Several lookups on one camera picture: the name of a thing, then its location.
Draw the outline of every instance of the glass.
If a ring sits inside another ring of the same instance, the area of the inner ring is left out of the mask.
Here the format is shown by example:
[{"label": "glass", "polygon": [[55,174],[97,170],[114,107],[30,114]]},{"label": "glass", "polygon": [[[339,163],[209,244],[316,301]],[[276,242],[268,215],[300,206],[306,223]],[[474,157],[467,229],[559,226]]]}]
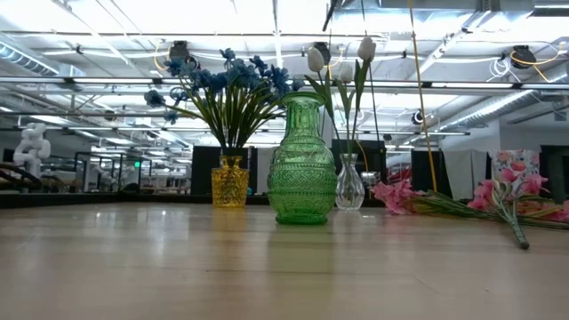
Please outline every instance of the glass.
[{"label": "glass", "polygon": [[249,170],[239,168],[241,156],[221,156],[221,168],[212,169],[213,205],[224,208],[245,207]]},{"label": "glass", "polygon": [[336,205],[340,210],[355,211],[362,206],[364,183],[356,171],[357,154],[341,154],[341,172],[336,186]]},{"label": "glass", "polygon": [[325,224],[334,206],[336,173],[332,152],[318,132],[325,97],[293,92],[283,97],[286,132],[268,175],[268,200],[282,224]]}]

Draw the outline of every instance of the white statue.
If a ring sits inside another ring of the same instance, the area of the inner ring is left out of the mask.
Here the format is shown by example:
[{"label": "white statue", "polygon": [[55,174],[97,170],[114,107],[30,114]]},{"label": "white statue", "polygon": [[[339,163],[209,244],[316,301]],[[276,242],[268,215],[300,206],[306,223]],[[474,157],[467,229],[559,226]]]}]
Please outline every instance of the white statue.
[{"label": "white statue", "polygon": [[45,124],[28,124],[21,132],[21,142],[14,151],[14,165],[28,164],[28,172],[40,177],[41,159],[52,153],[50,141],[44,140]]}]

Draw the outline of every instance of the ceiling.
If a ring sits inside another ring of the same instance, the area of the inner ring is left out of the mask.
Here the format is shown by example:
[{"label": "ceiling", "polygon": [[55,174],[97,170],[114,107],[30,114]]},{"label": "ceiling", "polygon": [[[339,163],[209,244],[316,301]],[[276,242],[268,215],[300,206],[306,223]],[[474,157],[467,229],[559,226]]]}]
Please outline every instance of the ceiling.
[{"label": "ceiling", "polygon": [[[332,74],[335,75],[342,63],[353,63],[359,41],[367,34],[377,44],[376,58],[372,63],[373,80],[416,79],[408,9],[381,10],[376,7],[377,1],[365,1],[365,20],[361,15],[361,7],[357,8],[358,1],[343,1],[344,4],[337,8],[326,32],[322,31],[322,27],[329,0],[162,0],[145,1],[144,4],[140,0],[67,1],[72,13],[54,2],[56,1],[0,0],[0,32],[17,43],[19,48],[28,50],[47,64],[74,66],[81,70],[82,76],[169,77],[162,67],[167,50],[175,40],[188,41],[190,52],[200,60],[202,68],[208,68],[212,72],[223,70],[218,50],[230,47],[237,57],[247,58],[259,54],[267,63],[287,68],[294,78],[316,76],[309,71],[303,52],[315,41],[327,42],[333,56]],[[493,76],[496,59],[503,52],[509,54],[513,46],[519,44],[528,45],[537,61],[557,57],[541,66],[543,72],[564,64],[569,59],[566,53],[559,53],[563,50],[560,43],[569,37],[567,28],[560,26],[569,25],[569,17],[532,15],[532,11],[512,11],[517,13],[514,15],[512,12],[488,12],[489,14],[482,15],[474,10],[456,9],[457,4],[452,1],[433,0],[424,3],[446,4],[448,7],[434,11],[416,11],[417,53],[419,63],[424,67],[421,68],[423,81],[539,81],[537,71],[533,68],[512,68],[504,76]],[[558,5],[567,3],[569,1],[558,1]],[[476,14],[481,18],[475,20],[477,24],[473,27],[472,19]],[[461,33],[461,28],[468,23],[473,28],[469,28],[466,34]],[[443,44],[446,47],[440,56],[426,66]],[[0,76],[37,75],[0,60]],[[17,86],[53,101],[56,105],[36,104],[37,108],[61,111],[65,108],[68,110],[71,105],[69,94],[55,94],[46,86],[38,84]],[[82,106],[82,112],[103,112],[110,109],[120,113],[156,112],[146,106],[141,95],[114,94],[112,85],[85,86],[86,92],[89,92],[88,89],[97,94],[76,95],[76,103],[93,98],[93,101],[87,101]],[[11,92],[0,92],[0,98],[8,93]],[[490,95],[491,93],[469,95],[451,90],[426,92],[424,107],[427,114],[432,115],[429,121],[441,124]],[[334,98],[335,102],[339,101],[337,93]],[[376,103],[380,130],[418,130],[411,118],[421,106],[419,94],[397,90],[375,93],[374,100],[370,92],[365,93],[362,114],[357,117],[359,129],[374,129],[373,101]],[[532,124],[548,125],[547,119],[548,116],[544,116],[540,121],[533,120]],[[132,119],[122,117],[113,122],[101,118],[72,120],[77,124],[88,121],[91,125],[135,125]],[[340,113],[337,120],[338,125],[342,125]],[[165,125],[160,117],[139,122],[158,129]],[[175,125],[168,124],[168,127],[205,128],[205,125],[184,118]],[[263,127],[284,128],[282,118]],[[100,132],[93,133],[105,137]],[[142,132],[122,134],[123,138],[133,139],[136,143],[147,143],[141,135]],[[282,132],[263,132],[254,135],[252,143],[270,145],[278,143],[282,136]],[[215,140],[206,132],[176,132],[175,137],[188,144],[215,144]],[[361,137],[368,138],[375,139],[374,135]],[[399,138],[403,141],[409,137]]]}]

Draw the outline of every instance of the table surface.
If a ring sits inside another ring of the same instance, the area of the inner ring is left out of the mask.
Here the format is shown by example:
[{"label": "table surface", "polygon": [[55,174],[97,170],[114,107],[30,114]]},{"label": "table surface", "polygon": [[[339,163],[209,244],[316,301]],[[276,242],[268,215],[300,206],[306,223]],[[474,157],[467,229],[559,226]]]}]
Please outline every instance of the table surface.
[{"label": "table surface", "polygon": [[568,319],[569,232],[267,206],[0,211],[0,319]]}]

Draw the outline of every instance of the tulip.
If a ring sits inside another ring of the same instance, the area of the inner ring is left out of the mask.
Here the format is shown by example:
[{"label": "tulip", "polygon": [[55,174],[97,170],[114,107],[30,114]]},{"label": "tulip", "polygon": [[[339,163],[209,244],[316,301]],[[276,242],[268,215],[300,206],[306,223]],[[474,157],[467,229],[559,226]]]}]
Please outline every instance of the tulip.
[{"label": "tulip", "polygon": [[357,56],[361,60],[373,60],[373,57],[375,56],[375,43],[371,37],[366,36],[362,40],[362,43],[359,44],[359,49],[357,49]]},{"label": "tulip", "polygon": [[317,48],[309,49],[309,69],[312,72],[320,72],[324,68],[324,56]]},{"label": "tulip", "polygon": [[354,69],[348,63],[342,63],[340,68],[340,80],[344,84],[349,84],[354,80]]}]

